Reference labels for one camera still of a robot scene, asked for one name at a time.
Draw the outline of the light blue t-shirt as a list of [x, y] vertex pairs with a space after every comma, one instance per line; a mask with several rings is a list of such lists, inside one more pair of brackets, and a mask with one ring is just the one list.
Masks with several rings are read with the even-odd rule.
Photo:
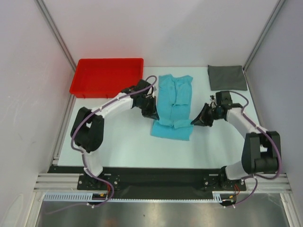
[[176, 78], [159, 76], [157, 112], [151, 135], [158, 138], [189, 141], [193, 132], [190, 120], [192, 81], [189, 75]]

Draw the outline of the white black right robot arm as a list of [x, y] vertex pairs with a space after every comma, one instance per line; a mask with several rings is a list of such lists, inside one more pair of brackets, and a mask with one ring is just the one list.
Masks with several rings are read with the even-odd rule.
[[281, 139], [276, 131], [269, 131], [255, 123], [245, 112], [246, 105], [235, 103], [231, 91], [220, 91], [211, 96], [199, 115], [191, 122], [194, 126], [212, 127], [215, 120], [225, 120], [244, 138], [241, 159], [223, 166], [218, 178], [219, 186], [231, 189], [236, 180], [260, 177], [278, 178], [282, 171]]

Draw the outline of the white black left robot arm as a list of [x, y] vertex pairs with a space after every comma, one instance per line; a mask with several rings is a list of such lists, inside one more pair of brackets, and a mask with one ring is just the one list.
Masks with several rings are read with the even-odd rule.
[[134, 107], [141, 109], [145, 118], [160, 119], [154, 94], [157, 77], [152, 75], [148, 78], [153, 78], [154, 82], [141, 79], [137, 85], [121, 90], [102, 106], [93, 109], [82, 107], [76, 115], [71, 129], [71, 148], [81, 153], [84, 172], [89, 175], [88, 183], [94, 189], [105, 183], [101, 175], [103, 166], [97, 155], [104, 139], [105, 120]]

